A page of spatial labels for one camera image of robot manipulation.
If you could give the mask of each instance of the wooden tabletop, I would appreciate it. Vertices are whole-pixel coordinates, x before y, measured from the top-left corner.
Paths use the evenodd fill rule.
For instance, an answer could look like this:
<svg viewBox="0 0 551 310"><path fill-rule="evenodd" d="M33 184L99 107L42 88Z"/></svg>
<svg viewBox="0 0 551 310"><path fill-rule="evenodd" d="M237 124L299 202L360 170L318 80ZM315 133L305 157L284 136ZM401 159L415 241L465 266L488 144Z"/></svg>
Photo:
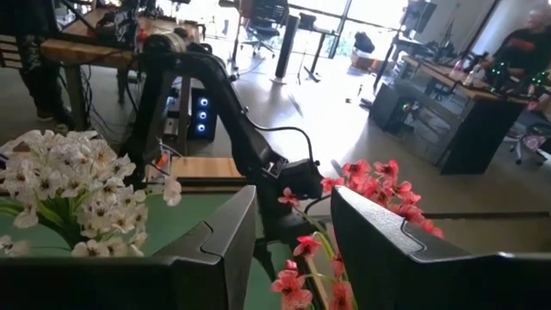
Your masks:
<svg viewBox="0 0 551 310"><path fill-rule="evenodd" d="M403 56L402 59L410 65L419 66L418 59L415 59L411 56ZM432 78L437 79L440 83L445 84L449 87L453 87L456 81L464 80L467 77L467 75L463 73L463 74L461 74L461 76L459 78L453 79L453 78L449 77L449 73L451 72L450 68L448 68L446 66L443 66L443 65L428 64L426 62L421 63L421 66L419 66L419 69L421 71L427 73L428 75L430 75ZM480 80L475 80L474 81L474 86L475 87L485 87L485 86L487 86L487 84L480 81ZM474 99L474 100L486 99L486 100L503 101L502 97L495 96L494 94L491 94L491 93L485 92L485 91L470 90L467 87L463 87L462 84L457 85L456 88L461 89L461 92L463 94L465 94L466 96L468 96L469 98ZM528 104L528 101L523 100L523 99L507 98L507 101L508 102L519 103L519 104Z"/></svg>
<svg viewBox="0 0 551 310"><path fill-rule="evenodd" d="M109 9L95 9L85 16L85 19L92 25L103 18ZM189 25L178 26L175 22L165 20L150 20L139 18L139 25L144 29L146 34L161 34L172 32L176 27L184 27L195 38L199 38L195 29ZM65 34L77 34L84 37L87 36L87 28L83 22L73 22L64 31ZM122 51L113 47L94 46L83 43L70 42L67 40L50 39L44 42L41 46L42 53L49 59L63 61L66 65L82 64L92 60L93 65L105 66L109 68L126 69L131 61L133 54L129 51Z"/></svg>

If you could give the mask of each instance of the computer tower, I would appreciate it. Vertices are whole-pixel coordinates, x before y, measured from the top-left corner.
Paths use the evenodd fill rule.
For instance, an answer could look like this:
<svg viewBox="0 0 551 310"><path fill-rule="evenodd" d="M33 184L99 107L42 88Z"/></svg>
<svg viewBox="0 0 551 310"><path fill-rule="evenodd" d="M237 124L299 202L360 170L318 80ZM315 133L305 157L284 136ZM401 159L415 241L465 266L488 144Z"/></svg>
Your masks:
<svg viewBox="0 0 551 310"><path fill-rule="evenodd" d="M369 119L382 130L397 134L415 101L414 96L400 92L394 85L383 84L369 110Z"/></svg>
<svg viewBox="0 0 551 310"><path fill-rule="evenodd" d="M192 88L188 139L214 141L217 120L218 115L210 95L204 89Z"/></svg>

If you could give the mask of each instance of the person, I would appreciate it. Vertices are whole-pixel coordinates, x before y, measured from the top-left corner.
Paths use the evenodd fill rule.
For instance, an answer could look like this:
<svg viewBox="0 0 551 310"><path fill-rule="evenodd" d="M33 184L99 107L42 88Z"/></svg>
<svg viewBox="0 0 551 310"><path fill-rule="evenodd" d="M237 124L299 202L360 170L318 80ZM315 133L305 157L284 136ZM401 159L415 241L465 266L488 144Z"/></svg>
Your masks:
<svg viewBox="0 0 551 310"><path fill-rule="evenodd" d="M34 100L39 121L54 120L56 131L64 133L74 130L75 123L63 103L58 79L60 64L40 52L40 44L53 27L44 8L48 4L47 0L8 0L0 18L15 35L22 62L19 73Z"/></svg>
<svg viewBox="0 0 551 310"><path fill-rule="evenodd" d="M548 4L531 10L526 27L507 35L493 58L481 65L488 69L508 63L510 74L518 78L545 70L551 61L550 10Z"/></svg>

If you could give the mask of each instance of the bottle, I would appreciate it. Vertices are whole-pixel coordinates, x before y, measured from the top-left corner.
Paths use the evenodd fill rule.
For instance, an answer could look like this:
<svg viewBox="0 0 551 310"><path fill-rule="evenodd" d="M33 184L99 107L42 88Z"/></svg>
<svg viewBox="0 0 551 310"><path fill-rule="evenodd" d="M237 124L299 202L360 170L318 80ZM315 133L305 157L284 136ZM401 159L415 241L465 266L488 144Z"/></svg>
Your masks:
<svg viewBox="0 0 551 310"><path fill-rule="evenodd" d="M465 78L465 81L463 81L463 85L465 86L473 86L474 80L479 76L479 72L482 70L481 65L476 65L467 75Z"/></svg>
<svg viewBox="0 0 551 310"><path fill-rule="evenodd" d="M463 76L463 59L459 59L454 66L454 69L449 73L449 77L453 79L460 79Z"/></svg>

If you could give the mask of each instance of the wooden desk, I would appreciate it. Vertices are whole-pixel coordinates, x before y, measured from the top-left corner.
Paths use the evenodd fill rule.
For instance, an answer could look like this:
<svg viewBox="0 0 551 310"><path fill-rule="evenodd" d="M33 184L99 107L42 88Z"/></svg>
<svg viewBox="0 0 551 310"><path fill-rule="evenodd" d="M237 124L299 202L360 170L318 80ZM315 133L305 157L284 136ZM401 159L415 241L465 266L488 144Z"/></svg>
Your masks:
<svg viewBox="0 0 551 310"><path fill-rule="evenodd" d="M395 84L402 85L408 91L411 89L412 96L421 102L412 121L414 130L410 133L410 139L405 139L404 143L439 167L443 175L484 174L528 101L471 90L458 84L459 79L449 77L450 69L447 67L420 62L409 56L402 59L406 67L416 67L415 73L412 80L408 80L406 73L409 70L405 68L400 74L404 79L396 80ZM419 92L419 86L423 85L416 83L418 72L430 78L424 94L422 90ZM455 91L450 93L449 98L443 96L435 100L430 97L434 92L435 81L450 88L455 85ZM483 87L486 84L477 81L475 86ZM430 139L421 133L424 128L433 133Z"/></svg>
<svg viewBox="0 0 551 310"><path fill-rule="evenodd" d="M448 67L445 67L443 65L433 65L429 63L419 63L419 61L411 56L404 56L402 57L402 60L404 60L407 64L413 65L415 67L418 67L419 70L422 72L428 74L432 78L438 80L438 82L445 84L449 87L453 87L454 84L458 80L464 80L467 75L462 74L460 79L453 79L449 77L449 73L451 72L451 69ZM475 81L474 82L475 87L484 87L487 86L486 83L482 81ZM478 99L489 99L494 101L503 101L503 98L496 96L492 93L480 91L480 90L470 90L467 87L464 87L462 84L459 84L456 86L458 89L461 90L461 93L463 93L465 96L468 96L471 99L478 100ZM516 98L508 98L507 99L510 102L520 103L520 104L528 104L528 101L522 100L522 99L516 99Z"/></svg>
<svg viewBox="0 0 551 310"><path fill-rule="evenodd" d="M88 13L85 18L92 25L96 23L108 12L108 9L96 9ZM174 22L164 20L149 20L145 18L139 19L139 25L144 29L146 34L160 34L171 32L176 27L184 27L188 33L195 39L200 41L202 34L189 25L177 26ZM64 30L65 34L76 34L86 36L87 28L82 22L73 22ZM44 42L41 46L42 53L49 59L63 62L65 65L65 76L67 79L67 90L71 104L71 112L75 118L77 130L85 130L88 128L88 116L86 115L84 90L80 72L80 65L90 64L102 67L115 68L118 70L118 87L119 98L124 98L126 90L126 74L125 70L131 62L133 53L122 51L113 47L94 46L83 43L71 42L67 40L50 39ZM178 148L179 152L185 153L185 137L187 136L189 122L188 106L190 92L190 78L182 78L181 90L181 126L179 128Z"/></svg>

